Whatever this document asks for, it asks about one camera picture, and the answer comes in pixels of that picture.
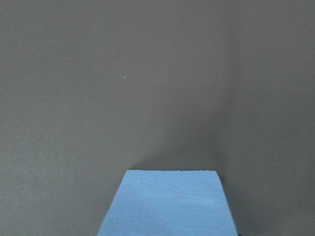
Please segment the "light blue foam block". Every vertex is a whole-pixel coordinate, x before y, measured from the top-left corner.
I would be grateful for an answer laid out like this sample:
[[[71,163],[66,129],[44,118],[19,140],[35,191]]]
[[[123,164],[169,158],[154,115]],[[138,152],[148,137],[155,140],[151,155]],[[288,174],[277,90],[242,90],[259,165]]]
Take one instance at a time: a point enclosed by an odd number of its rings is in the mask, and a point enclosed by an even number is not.
[[[215,171],[128,170],[100,236],[235,236]]]

